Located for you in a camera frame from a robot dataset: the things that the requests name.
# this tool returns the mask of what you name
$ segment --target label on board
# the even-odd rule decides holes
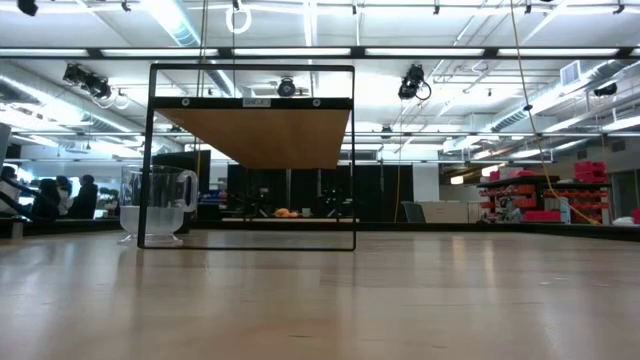
[[[271,99],[242,99],[242,107],[271,107]]]

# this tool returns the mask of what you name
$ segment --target pitcher handle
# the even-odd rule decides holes
[[[184,209],[184,212],[195,211],[198,206],[198,177],[191,170],[185,170],[178,175],[178,182],[185,182],[187,178],[191,178],[191,202]]]

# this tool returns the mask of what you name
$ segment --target spotlight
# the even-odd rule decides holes
[[[283,78],[278,86],[280,97],[292,97],[296,93],[296,86],[291,78]]]
[[[86,71],[75,64],[67,65],[62,80],[71,86],[79,86],[96,99],[108,99],[111,97],[109,80],[100,78],[96,74]]]
[[[426,86],[429,89],[429,95],[425,98],[418,96],[418,91],[422,86]],[[398,90],[398,97],[402,100],[410,100],[415,97],[423,101],[431,97],[431,87],[424,81],[422,65],[411,65],[407,71],[407,75],[402,78],[402,84],[400,85],[400,90]]]
[[[36,0],[18,0],[18,9],[29,16],[36,16],[38,5]]]
[[[601,97],[605,95],[613,95],[617,92],[618,92],[618,85],[616,83],[609,84],[607,86],[593,90],[593,94],[597,97]]]
[[[391,130],[391,125],[382,125],[382,131],[381,132],[383,132],[383,133],[385,133],[385,132],[393,132]],[[391,136],[380,136],[380,139],[389,140],[389,139],[391,139]]]

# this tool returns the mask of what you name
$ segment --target hanging ring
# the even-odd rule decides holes
[[[244,25],[242,25],[242,27],[236,29],[233,27],[233,15],[235,13],[244,13],[245,16],[247,17],[244,21]],[[253,19],[251,18],[251,10],[247,9],[247,8],[240,8],[239,10],[235,10],[233,7],[230,7],[229,10],[227,10],[227,28],[229,29],[230,32],[234,33],[234,34],[242,34],[243,32],[249,30],[249,27],[251,26],[251,21]]]

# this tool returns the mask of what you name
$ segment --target clear plastic pitcher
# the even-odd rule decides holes
[[[191,186],[188,186],[187,179],[191,179]],[[145,244],[182,245],[182,241],[173,236],[173,233],[182,226],[184,213],[196,209],[196,174],[171,166],[152,165],[149,180]],[[138,235],[141,188],[142,168],[137,165],[123,166],[120,183],[120,225],[129,236],[121,242],[128,242]]]

